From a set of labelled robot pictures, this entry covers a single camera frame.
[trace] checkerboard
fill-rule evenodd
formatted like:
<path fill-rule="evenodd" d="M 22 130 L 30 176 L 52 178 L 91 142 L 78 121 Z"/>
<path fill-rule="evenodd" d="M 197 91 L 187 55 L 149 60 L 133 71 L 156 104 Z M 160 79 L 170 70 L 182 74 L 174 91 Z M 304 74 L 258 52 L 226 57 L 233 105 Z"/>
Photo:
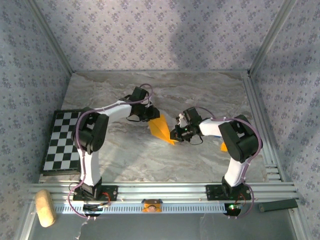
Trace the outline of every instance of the checkerboard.
<path fill-rule="evenodd" d="M 79 153 L 71 138 L 80 112 L 80 109 L 54 112 L 41 174 L 48 176 L 80 173 Z"/>

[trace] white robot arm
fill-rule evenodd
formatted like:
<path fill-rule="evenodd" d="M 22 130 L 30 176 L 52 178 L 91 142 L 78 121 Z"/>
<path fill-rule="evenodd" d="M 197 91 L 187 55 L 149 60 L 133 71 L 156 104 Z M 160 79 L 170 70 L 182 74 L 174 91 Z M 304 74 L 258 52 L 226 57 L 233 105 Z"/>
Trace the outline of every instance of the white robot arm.
<path fill-rule="evenodd" d="M 222 188 L 224 194 L 228 196 L 243 182 L 242 177 L 246 170 L 247 161 L 258 150 L 259 142 L 257 136 L 247 125 L 238 121 L 202 119 L 195 107 L 183 111 L 181 115 L 176 118 L 178 125 L 170 133 L 172 140 L 190 142 L 195 135 L 223 138 L 227 151 L 231 156 L 228 170 L 222 178 Z M 236 119 L 249 123 L 248 119 L 243 115 L 237 116 Z"/>
<path fill-rule="evenodd" d="M 230 121 L 212 121 L 210 118 L 206 119 L 199 124 L 200 132 L 203 136 L 222 137 L 219 126 L 229 122 Z M 241 184 L 241 176 L 246 164 L 246 161 L 241 163 L 232 157 L 230 158 L 228 170 L 224 175 L 224 179 L 230 187 L 233 188 Z"/>
<path fill-rule="evenodd" d="M 82 119 L 79 118 L 79 120 L 81 119 L 80 123 L 77 122 L 79 124 L 78 140 L 82 149 L 78 147 L 75 130 L 72 133 L 72 138 L 81 159 L 80 180 L 83 183 L 79 188 L 81 192 L 92 197 L 92 199 L 97 199 L 101 194 L 102 178 L 99 169 L 99 149 L 104 144 L 108 124 L 133 115 L 139 117 L 139 121 L 135 122 L 148 122 L 160 117 L 159 110 L 153 106 L 149 99 L 146 99 L 147 95 L 149 95 L 148 91 L 136 87 L 131 95 L 103 107 L 104 110 L 100 108 L 99 111 L 93 111 L 89 107 L 82 110 L 80 116 L 87 113 L 84 114 Z"/>

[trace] blue floral wallpaper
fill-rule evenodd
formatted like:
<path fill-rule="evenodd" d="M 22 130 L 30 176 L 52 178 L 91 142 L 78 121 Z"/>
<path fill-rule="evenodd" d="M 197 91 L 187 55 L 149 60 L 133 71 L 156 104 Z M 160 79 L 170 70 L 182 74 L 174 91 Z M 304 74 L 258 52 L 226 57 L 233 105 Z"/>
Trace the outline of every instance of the blue floral wallpaper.
<path fill-rule="evenodd" d="M 35 0 L 72 69 L 246 70 L 283 0 Z"/>
<path fill-rule="evenodd" d="M 9 240 L 68 79 L 23 0 L 1 1 L 0 32 L 0 239 Z"/>
<path fill-rule="evenodd" d="M 284 170 L 320 239 L 320 2 L 298 0 L 254 77 Z"/>

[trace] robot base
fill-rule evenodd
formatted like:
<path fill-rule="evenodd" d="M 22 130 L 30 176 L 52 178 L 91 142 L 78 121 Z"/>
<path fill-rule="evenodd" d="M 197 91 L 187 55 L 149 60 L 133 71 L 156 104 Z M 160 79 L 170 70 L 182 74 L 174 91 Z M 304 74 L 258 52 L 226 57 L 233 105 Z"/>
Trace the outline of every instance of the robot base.
<path fill-rule="evenodd" d="M 206 199 L 208 201 L 236 201 L 239 195 L 243 195 L 246 200 L 251 200 L 250 190 L 247 186 L 240 184 L 236 187 L 233 187 L 232 191 L 225 194 L 224 186 L 221 184 L 210 184 L 205 186 L 206 190 Z"/>
<path fill-rule="evenodd" d="M 118 186 L 116 185 L 102 185 L 102 179 L 94 186 L 82 184 L 73 194 L 73 201 L 99 201 L 108 202 L 116 201 L 118 195 Z"/>

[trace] yellow cone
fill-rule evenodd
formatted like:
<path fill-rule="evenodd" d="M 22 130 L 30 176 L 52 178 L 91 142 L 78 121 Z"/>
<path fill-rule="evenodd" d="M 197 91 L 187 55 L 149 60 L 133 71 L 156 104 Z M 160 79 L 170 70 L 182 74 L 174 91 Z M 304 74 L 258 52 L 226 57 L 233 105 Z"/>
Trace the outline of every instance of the yellow cone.
<path fill-rule="evenodd" d="M 223 142 L 223 143 L 221 144 L 220 150 L 221 150 L 222 152 L 228 152 L 228 149 L 227 149 L 227 146 L 226 146 L 225 142 Z"/>
<path fill-rule="evenodd" d="M 166 121 L 166 118 L 163 114 L 156 119 L 148 121 L 151 134 L 161 140 L 164 140 L 172 145 L 175 145 L 174 141 L 170 139 L 170 131 Z"/>

